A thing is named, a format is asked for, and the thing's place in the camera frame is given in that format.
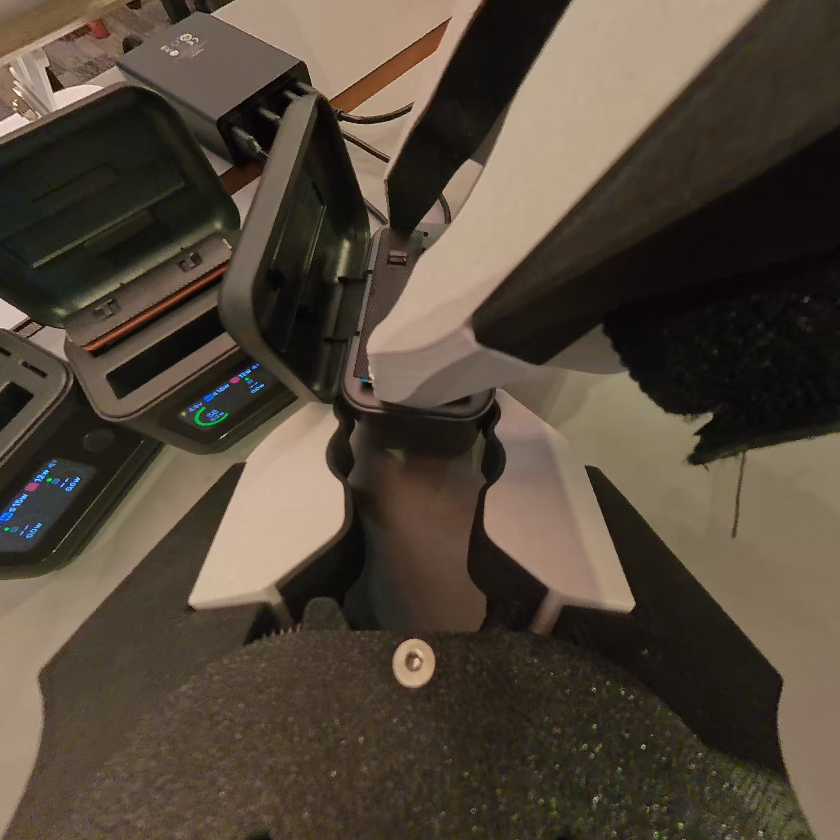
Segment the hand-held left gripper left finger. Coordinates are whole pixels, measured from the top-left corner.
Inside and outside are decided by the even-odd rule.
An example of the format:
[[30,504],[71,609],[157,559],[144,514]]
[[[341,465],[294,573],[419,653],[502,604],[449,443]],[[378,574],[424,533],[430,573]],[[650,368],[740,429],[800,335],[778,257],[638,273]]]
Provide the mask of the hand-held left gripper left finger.
[[248,456],[189,606],[268,605],[302,617],[358,580],[358,517],[349,483],[354,420],[340,405],[304,403]]

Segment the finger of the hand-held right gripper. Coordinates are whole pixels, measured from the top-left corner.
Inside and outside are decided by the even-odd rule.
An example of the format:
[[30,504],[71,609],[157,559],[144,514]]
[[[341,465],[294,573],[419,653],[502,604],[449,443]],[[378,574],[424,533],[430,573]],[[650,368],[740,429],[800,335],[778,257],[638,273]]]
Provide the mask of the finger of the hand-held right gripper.
[[572,2],[454,222],[367,343],[374,395],[419,408],[531,376],[471,320],[762,2]]
[[391,227],[412,231],[503,119],[570,2],[456,2],[385,174]]

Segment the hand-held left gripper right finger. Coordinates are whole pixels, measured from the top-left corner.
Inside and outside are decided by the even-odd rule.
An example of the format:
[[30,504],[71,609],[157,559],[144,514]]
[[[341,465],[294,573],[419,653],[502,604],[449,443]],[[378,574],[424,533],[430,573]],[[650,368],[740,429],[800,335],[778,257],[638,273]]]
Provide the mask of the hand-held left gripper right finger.
[[629,614],[634,595],[570,443],[506,392],[482,433],[467,568],[486,597],[485,624],[554,628],[570,606]]

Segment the black camera battery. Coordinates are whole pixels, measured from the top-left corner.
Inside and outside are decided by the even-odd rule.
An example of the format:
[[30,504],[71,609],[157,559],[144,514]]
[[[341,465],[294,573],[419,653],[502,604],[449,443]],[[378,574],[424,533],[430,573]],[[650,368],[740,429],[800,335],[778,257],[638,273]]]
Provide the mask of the black camera battery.
[[136,319],[145,320],[147,312],[220,269],[232,254],[229,243],[213,240],[204,248],[183,250],[142,275],[102,293],[66,319],[65,356],[69,359],[87,345],[125,328]]
[[411,234],[400,234],[390,227],[381,227],[373,237],[360,320],[343,378],[345,399],[363,411],[378,411],[384,406],[374,394],[367,353],[373,329],[393,309],[420,256],[440,231],[438,225],[420,227]]

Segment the black battery charging case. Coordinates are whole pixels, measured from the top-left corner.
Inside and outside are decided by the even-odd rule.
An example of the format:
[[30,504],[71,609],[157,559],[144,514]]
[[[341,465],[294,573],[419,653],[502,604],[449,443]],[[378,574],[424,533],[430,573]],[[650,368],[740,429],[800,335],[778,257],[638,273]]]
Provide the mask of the black battery charging case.
[[2,299],[46,327],[65,334],[69,315],[183,250],[233,250],[145,320],[65,356],[103,420],[209,455],[295,405],[222,323],[240,214],[161,95],[103,89],[8,134],[1,152]]
[[352,417],[351,436],[361,425],[386,448],[462,455],[487,420],[493,391],[431,409],[379,400],[384,406],[378,411],[363,411],[343,395],[372,240],[334,110],[315,91],[293,99],[279,120],[223,281],[223,324],[300,398],[298,408],[282,412],[273,429],[304,403],[319,402],[340,405]]
[[1,331],[1,578],[65,567],[163,444],[95,413],[69,365]]

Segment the black multi-port power hub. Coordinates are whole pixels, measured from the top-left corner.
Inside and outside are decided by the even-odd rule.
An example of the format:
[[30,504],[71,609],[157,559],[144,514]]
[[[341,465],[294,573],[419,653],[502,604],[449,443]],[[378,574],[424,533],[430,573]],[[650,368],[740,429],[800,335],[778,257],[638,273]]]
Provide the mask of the black multi-port power hub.
[[268,153],[289,103],[313,93],[299,58],[222,19],[195,13],[133,47],[123,77],[162,95],[198,142],[235,165]]

